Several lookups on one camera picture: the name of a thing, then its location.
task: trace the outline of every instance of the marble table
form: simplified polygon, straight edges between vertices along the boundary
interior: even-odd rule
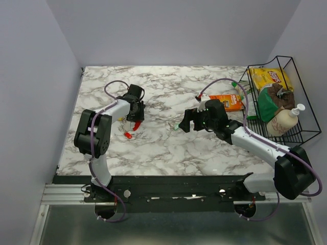
[[[81,112],[100,109],[111,103],[104,93],[106,83],[123,80],[146,91],[145,121],[132,139],[124,136],[132,125],[125,120],[112,125],[107,164],[112,175],[243,175],[269,173],[273,169],[253,154],[220,141],[205,130],[175,131],[184,110],[194,108],[194,96],[217,78],[239,80],[245,67],[237,66],[92,66],[86,67],[71,125],[57,173],[90,175],[87,161],[73,140]],[[126,92],[123,84],[109,87],[114,95]],[[217,83],[208,94],[237,93],[229,81]],[[242,119],[242,112],[228,113]]]

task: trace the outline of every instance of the beige bottle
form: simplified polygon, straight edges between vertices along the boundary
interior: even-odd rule
[[[292,110],[282,110],[267,124],[267,130],[272,136],[282,136],[298,122],[298,114],[304,111],[306,107],[298,104]]]

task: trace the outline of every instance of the orange snack bag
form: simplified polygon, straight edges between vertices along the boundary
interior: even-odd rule
[[[226,111],[240,111],[244,109],[241,97],[238,94],[209,95],[212,100],[220,100]]]

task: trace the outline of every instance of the yellow chip bag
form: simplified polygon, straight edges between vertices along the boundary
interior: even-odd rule
[[[286,72],[283,70],[283,74],[281,69],[279,68],[250,68],[252,80],[257,88],[257,90],[261,90],[265,85],[271,83],[279,83],[283,86],[284,89],[288,89],[293,91],[293,86],[288,78]]]

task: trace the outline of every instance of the small red piece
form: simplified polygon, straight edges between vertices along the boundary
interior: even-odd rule
[[[136,131],[136,130],[139,128],[140,125],[141,125],[141,121],[137,121],[137,122],[135,122],[135,125],[134,125],[134,128],[133,128],[133,131]]]
[[[128,133],[128,132],[125,132],[124,135],[125,135],[126,138],[128,138],[128,139],[133,138],[133,136],[132,136],[130,133]]]

